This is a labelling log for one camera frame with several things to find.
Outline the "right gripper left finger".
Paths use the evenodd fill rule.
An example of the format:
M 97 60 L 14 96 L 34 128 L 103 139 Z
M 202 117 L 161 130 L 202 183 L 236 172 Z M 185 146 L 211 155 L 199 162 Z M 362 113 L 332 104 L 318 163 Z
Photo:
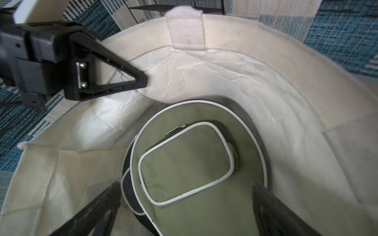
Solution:
M 121 205 L 121 184 L 112 183 L 52 236 L 109 236 Z

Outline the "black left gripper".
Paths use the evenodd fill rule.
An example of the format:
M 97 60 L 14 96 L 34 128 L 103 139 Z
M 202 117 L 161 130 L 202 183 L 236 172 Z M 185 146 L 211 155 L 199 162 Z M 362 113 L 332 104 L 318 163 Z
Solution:
M 87 101 L 146 87 L 143 71 L 73 32 L 70 21 L 17 24 L 11 12 L 1 12 L 1 78 L 19 90 L 21 105 L 44 109 L 60 91 Z

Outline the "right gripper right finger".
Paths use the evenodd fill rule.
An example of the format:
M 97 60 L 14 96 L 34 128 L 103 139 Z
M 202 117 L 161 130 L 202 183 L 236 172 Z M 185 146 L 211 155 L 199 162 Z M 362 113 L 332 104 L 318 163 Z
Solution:
M 267 188 L 255 183 L 252 201 L 258 232 L 261 236 L 319 236 Z

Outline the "olive green paddle cover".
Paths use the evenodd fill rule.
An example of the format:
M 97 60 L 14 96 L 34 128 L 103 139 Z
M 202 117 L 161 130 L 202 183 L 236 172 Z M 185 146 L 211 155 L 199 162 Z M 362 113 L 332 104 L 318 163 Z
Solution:
M 159 236 L 256 236 L 268 185 L 259 135 L 232 100 L 188 100 L 145 119 L 131 155 L 136 198 Z

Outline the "cream canvas tote bag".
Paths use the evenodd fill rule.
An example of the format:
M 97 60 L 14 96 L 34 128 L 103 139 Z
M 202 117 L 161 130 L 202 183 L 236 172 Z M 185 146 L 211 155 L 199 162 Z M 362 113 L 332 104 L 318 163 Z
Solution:
M 340 66 L 256 21 L 168 17 L 103 42 L 149 76 L 146 88 L 74 106 L 24 144 L 1 214 L 3 236 L 46 236 L 121 178 L 161 235 L 258 233 L 252 186 L 268 188 L 324 236 L 378 233 L 378 101 Z M 192 197 L 156 207 L 137 165 L 160 132 L 218 118 L 232 126 L 240 169 Z M 138 146 L 130 148 L 132 140 Z

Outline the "black paddle cover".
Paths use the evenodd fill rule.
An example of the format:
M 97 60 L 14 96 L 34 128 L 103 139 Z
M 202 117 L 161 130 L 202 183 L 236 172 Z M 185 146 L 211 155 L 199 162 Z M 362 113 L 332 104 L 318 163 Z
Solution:
M 127 204 L 128 208 L 133 212 L 136 219 L 154 236 L 159 236 L 159 233 L 154 228 L 153 224 L 148 219 L 147 215 L 143 211 L 142 207 L 140 206 L 136 195 L 133 190 L 132 186 L 132 179 L 131 179 L 131 155 L 132 155 L 132 148 L 134 146 L 136 138 L 134 138 L 126 152 L 126 155 L 123 159 L 122 166 L 121 166 L 121 190 L 122 195 L 125 203 Z

